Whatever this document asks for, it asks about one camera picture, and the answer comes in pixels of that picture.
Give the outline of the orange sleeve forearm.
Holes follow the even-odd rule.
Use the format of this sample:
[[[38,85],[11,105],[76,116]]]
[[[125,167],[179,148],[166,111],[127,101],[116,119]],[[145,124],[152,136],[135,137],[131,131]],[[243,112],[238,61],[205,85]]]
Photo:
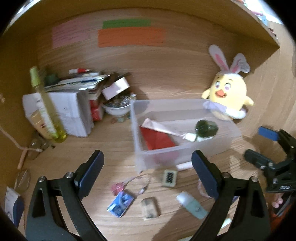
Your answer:
[[[269,209],[271,231],[274,231],[278,227],[278,225],[281,223],[281,221],[284,219],[284,217],[288,213],[289,209],[290,209],[289,207],[282,211],[274,207]]]

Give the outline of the right hand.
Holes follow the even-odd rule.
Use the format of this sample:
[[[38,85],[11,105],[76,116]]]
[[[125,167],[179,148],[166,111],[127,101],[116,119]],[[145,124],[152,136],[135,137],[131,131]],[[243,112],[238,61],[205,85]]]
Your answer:
[[[276,193],[273,196],[271,205],[274,208],[279,208],[279,206],[283,203],[283,199],[282,199],[283,193]]]

